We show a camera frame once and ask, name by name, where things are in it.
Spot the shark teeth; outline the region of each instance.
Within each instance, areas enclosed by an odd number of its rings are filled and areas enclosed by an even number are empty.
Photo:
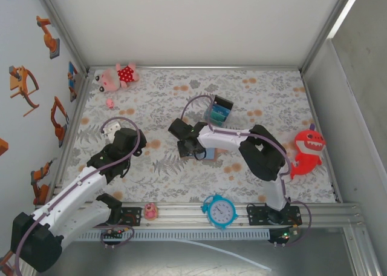
[[[311,144],[311,145],[314,145],[314,146],[322,146],[322,144],[319,143],[319,142],[308,141],[308,144]]]

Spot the pink pig plush toy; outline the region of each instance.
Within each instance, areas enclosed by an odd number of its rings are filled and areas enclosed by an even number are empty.
[[[100,76],[96,76],[96,81],[101,81],[102,86],[99,91],[116,91],[120,87],[127,88],[128,82],[138,81],[140,76],[135,70],[135,64],[129,64],[127,67],[121,69],[120,64],[113,68],[106,69]]]

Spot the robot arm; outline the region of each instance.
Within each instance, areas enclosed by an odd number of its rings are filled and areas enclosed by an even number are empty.
[[[279,170],[285,165],[284,156],[266,140],[248,136],[255,134],[257,137],[265,137],[286,153],[285,148],[263,126],[255,125],[250,130],[228,130],[213,126],[211,130],[204,122],[191,126],[176,119],[168,131],[179,140],[177,146],[180,157],[203,153],[206,148],[241,153],[251,172],[263,180],[267,206],[281,211],[287,204],[281,179],[278,178]]]
[[[20,213],[13,221],[11,251],[16,253],[22,238],[33,225],[21,248],[20,256],[38,272],[44,272],[55,264],[62,251],[79,235],[101,223],[118,224],[122,203],[108,194],[97,197],[85,209],[79,208],[95,192],[105,187],[116,175],[125,175],[133,155],[139,156],[146,145],[144,134],[139,130],[140,142],[136,148],[137,132],[121,128],[114,134],[113,143],[92,156],[82,172],[61,193],[32,215]],[[107,166],[118,160],[122,162]]]

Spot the blue alarm clock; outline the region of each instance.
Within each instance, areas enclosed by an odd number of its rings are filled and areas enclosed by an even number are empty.
[[[238,217],[234,204],[218,194],[208,196],[201,210],[207,213],[210,224],[218,229],[226,229]]]

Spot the small pink toy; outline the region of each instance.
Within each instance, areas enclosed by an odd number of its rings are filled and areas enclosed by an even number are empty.
[[[112,99],[107,99],[106,100],[106,105],[108,106],[109,109],[113,109],[114,108],[114,102]]]
[[[127,88],[127,83],[138,81],[140,76],[135,70],[135,64],[129,64],[121,69],[120,64],[115,65],[115,69],[106,69],[101,76],[96,76],[96,81],[101,81],[102,86],[99,91],[116,91],[120,87]]]
[[[151,202],[144,206],[144,218],[146,220],[154,220],[158,217],[158,208],[157,206]]]

